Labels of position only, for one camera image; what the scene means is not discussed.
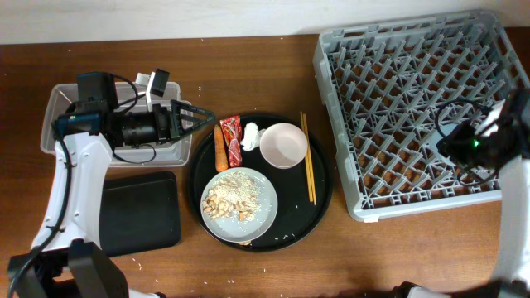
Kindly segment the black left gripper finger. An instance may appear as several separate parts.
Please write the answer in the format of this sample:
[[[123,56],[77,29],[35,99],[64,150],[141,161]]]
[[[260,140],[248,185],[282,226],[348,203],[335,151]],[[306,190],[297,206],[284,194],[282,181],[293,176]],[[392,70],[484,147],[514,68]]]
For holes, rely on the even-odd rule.
[[[170,130],[169,142],[179,142],[181,139],[186,138],[195,132],[198,132],[200,129],[206,127],[208,124],[211,123],[212,120],[202,120],[199,122],[193,122],[193,125],[191,127],[185,128],[181,120],[173,121],[172,128]]]
[[[175,120],[179,122],[187,121],[197,124],[207,124],[214,122],[216,119],[215,113],[212,111],[174,99],[171,101],[171,111]]]

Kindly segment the light blue cup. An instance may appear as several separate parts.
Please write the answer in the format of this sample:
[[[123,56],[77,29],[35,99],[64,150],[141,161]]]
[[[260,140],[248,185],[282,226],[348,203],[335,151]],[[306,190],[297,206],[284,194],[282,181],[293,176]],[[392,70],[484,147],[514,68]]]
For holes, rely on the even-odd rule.
[[[445,136],[449,136],[452,131],[457,127],[456,123],[440,125],[440,129]],[[427,147],[435,154],[440,155],[437,144],[443,138],[443,136],[435,129],[433,134],[427,140]]]

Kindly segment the wooden chopstick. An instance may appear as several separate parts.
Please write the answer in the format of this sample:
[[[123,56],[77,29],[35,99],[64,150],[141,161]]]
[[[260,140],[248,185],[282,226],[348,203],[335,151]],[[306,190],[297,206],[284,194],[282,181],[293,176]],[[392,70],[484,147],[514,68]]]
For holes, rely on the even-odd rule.
[[[307,118],[306,118],[306,115],[305,115],[305,120],[306,120],[307,134],[308,134],[308,137],[309,137],[309,140],[310,140],[310,135],[309,135],[308,125],[307,125]],[[310,157],[310,160],[311,160],[311,181],[312,181],[312,189],[313,189],[313,195],[314,195],[314,205],[317,205],[316,189],[315,189],[315,179],[314,179],[313,163],[312,163],[312,159],[311,159],[311,157]]]
[[[311,181],[311,146],[310,146],[310,140],[307,134],[306,129],[306,120],[305,120],[305,114],[300,111],[300,120],[301,120],[301,130],[304,133],[304,136],[306,138],[306,155],[305,155],[305,163],[306,163],[306,179],[307,179],[307,187],[308,187],[308,194],[309,194],[309,201],[311,204],[314,204],[314,195],[313,195],[313,189],[312,189],[312,181]]]

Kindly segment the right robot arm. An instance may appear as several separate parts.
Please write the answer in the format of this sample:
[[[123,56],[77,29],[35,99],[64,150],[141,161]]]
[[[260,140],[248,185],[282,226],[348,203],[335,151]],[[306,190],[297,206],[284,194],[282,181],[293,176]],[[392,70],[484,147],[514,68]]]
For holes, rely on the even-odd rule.
[[[456,127],[441,126],[441,114],[450,105],[465,104],[466,99],[451,99],[436,106],[433,129],[427,138],[436,158],[449,166],[458,166],[468,175],[475,167],[492,171],[502,192],[503,209],[499,254],[493,280],[469,293],[500,297],[529,294],[529,92],[517,89],[505,100],[487,106],[478,100],[469,103],[486,114],[479,127],[463,122]],[[304,141],[316,157],[316,197],[313,205],[301,212],[295,207],[309,197],[306,166],[296,163],[287,168],[268,162],[261,151],[243,154],[242,172],[266,183],[262,201],[252,219],[239,220],[231,215],[225,221],[205,216],[202,203],[210,187],[224,177],[214,169],[214,136],[209,135],[197,148],[191,162],[188,191],[192,209],[214,238],[253,252],[271,252],[286,248],[304,238],[318,225],[332,195],[329,161],[320,143],[313,137]]]

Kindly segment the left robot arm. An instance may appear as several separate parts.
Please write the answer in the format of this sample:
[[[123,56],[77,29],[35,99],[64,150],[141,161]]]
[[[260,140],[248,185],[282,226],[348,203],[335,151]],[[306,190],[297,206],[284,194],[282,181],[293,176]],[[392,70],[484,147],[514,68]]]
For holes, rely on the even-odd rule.
[[[11,258],[8,296],[140,297],[100,245],[104,178],[116,148],[175,143],[214,122],[212,111],[176,99],[165,108],[169,74],[151,73],[144,94],[120,102],[118,76],[95,71],[77,77],[78,98],[51,124],[55,175],[45,218],[28,254]]]

